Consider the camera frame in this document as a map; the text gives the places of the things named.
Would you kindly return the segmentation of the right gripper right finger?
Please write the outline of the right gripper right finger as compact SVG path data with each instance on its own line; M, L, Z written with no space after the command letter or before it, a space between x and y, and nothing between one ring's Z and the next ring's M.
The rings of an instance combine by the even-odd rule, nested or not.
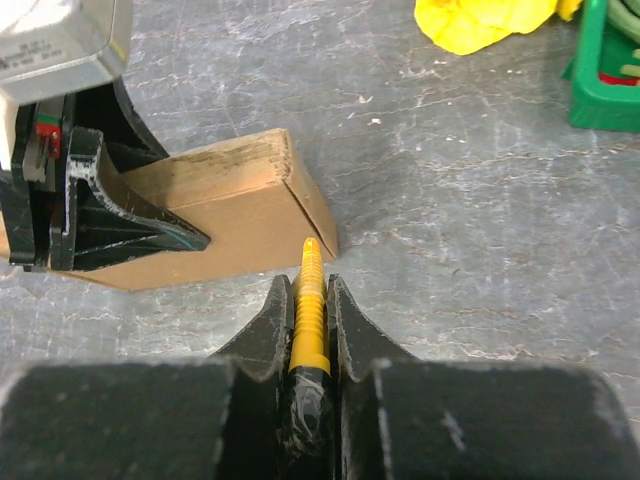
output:
M591 370L533 361L421 360L331 276L343 479L635 479L639 447Z

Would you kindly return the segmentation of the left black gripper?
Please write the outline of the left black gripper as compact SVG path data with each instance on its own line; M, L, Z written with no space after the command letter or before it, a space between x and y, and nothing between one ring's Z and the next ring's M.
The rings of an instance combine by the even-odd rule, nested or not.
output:
M82 127L71 131L74 109ZM38 272L50 258L56 271L87 272L209 246L206 233L126 181L126 172L169 154L122 79L21 106L14 126L9 170L1 174L11 265Z

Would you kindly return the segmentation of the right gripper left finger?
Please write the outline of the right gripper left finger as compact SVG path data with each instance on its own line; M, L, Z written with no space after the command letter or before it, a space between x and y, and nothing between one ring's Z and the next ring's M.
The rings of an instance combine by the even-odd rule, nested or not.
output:
M206 358L47 362L1 387L5 479L274 479L293 322L276 276Z

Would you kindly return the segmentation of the yellow utility knife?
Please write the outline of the yellow utility knife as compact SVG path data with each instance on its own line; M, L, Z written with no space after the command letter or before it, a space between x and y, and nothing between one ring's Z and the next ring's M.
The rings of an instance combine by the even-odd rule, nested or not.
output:
M295 318L281 409L282 479L334 477L334 403L326 319L327 284L318 241L304 241L293 282Z

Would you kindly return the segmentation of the brown cardboard express box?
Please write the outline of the brown cardboard express box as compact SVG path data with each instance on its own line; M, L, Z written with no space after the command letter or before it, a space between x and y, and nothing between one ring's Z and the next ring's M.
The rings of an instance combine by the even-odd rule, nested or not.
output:
M202 252L156 254L79 272L79 279L137 291L291 267L308 237L324 260L338 255L336 223L284 129L191 150L126 180L212 242Z

